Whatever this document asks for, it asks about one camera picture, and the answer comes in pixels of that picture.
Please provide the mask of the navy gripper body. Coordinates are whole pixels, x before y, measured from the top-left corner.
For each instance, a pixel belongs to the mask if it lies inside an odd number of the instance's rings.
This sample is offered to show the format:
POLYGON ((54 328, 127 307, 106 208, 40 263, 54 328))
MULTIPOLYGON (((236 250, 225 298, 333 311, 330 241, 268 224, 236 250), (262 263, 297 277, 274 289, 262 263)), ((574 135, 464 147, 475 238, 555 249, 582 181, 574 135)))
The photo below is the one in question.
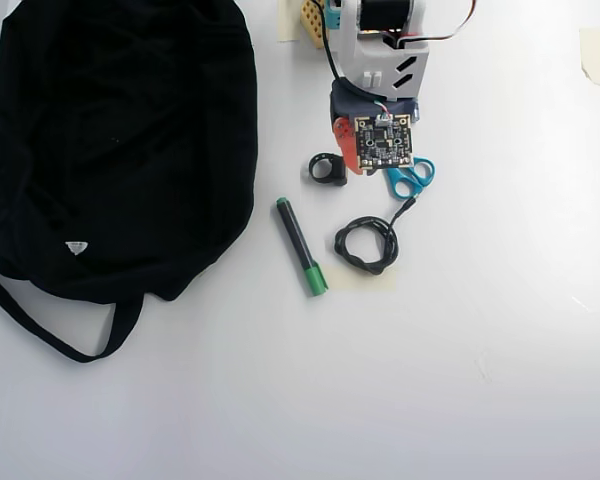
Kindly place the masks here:
POLYGON ((409 114, 413 121, 420 117, 418 101, 413 98, 401 98, 390 101, 385 96, 364 92, 346 79, 334 80, 330 93, 330 124, 338 118, 347 118, 353 123, 355 117, 375 116, 381 112, 375 101, 386 106, 391 114, 409 114))

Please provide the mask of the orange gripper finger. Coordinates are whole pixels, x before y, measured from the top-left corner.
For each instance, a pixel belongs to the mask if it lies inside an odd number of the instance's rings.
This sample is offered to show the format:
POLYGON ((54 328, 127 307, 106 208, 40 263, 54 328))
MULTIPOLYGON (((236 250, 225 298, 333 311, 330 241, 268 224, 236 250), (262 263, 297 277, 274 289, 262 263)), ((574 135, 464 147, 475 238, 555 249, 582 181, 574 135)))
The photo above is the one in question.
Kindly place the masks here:
POLYGON ((345 166, 354 174, 362 175, 357 159, 355 129, 347 117, 338 117, 332 126, 336 142, 341 150, 345 166))

